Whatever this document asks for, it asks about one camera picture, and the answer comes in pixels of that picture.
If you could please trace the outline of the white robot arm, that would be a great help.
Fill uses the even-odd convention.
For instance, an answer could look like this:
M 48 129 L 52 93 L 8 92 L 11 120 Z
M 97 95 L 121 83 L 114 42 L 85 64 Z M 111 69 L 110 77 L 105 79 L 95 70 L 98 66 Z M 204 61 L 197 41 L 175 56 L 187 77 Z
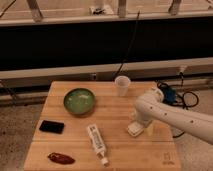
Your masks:
M 157 119 L 213 145 L 213 115 L 173 107 L 163 100 L 159 88 L 138 96 L 134 102 L 135 120 L 147 127 L 151 120 Z

